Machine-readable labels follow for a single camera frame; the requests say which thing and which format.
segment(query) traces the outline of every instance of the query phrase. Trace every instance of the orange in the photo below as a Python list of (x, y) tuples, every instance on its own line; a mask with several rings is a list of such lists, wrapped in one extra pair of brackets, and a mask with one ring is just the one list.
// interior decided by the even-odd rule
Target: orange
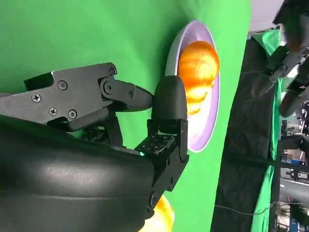
[(208, 42), (196, 41), (181, 53), (178, 75), (183, 81), (188, 114), (197, 114), (218, 75), (220, 62), (215, 48)]

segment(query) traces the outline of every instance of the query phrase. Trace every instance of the yellow object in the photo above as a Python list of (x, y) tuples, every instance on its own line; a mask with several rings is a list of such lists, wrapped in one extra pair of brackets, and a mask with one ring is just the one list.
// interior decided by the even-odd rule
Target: yellow object
[(219, 69), (218, 54), (208, 42), (193, 42), (181, 53), (178, 75), (184, 84), (189, 115), (200, 111), (201, 104), (211, 91)]
[(145, 220), (145, 225), (139, 232), (172, 232), (174, 219), (172, 206), (167, 198), (162, 196), (154, 209), (154, 215)]

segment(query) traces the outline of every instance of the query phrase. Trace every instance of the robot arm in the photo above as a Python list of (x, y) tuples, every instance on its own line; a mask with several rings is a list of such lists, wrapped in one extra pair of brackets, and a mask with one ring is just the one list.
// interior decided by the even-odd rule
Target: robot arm
[(305, 91), (309, 85), (309, 62), (303, 62), (309, 54), (309, 2), (285, 0), (274, 23), (283, 24), (287, 44), (279, 46), (269, 57), (267, 67), (252, 88), (252, 95), (263, 98), (280, 77), (286, 76), (297, 64), (302, 63), (298, 76), (290, 84), (279, 108), (280, 114), (287, 117), (309, 98)]
[[(181, 79), (163, 78), (153, 97), (115, 74), (111, 63), (55, 71), (2, 95), (1, 231), (137, 232), (174, 189), (189, 159)], [(145, 140), (123, 147), (115, 112), (151, 106)]]

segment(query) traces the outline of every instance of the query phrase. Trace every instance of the green backdrop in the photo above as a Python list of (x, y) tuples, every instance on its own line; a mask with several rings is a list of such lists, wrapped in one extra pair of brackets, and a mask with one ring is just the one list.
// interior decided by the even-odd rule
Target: green backdrop
[[(172, 194), (174, 231), (209, 231), (229, 112), (250, 22), (249, 0), (7, 0), (0, 14), (0, 92), (52, 70), (113, 62), (117, 79), (154, 92), (169, 47), (189, 21), (204, 22), (221, 61), (221, 96), (211, 142), (190, 162)], [(146, 136), (150, 110), (118, 114), (124, 145)]]

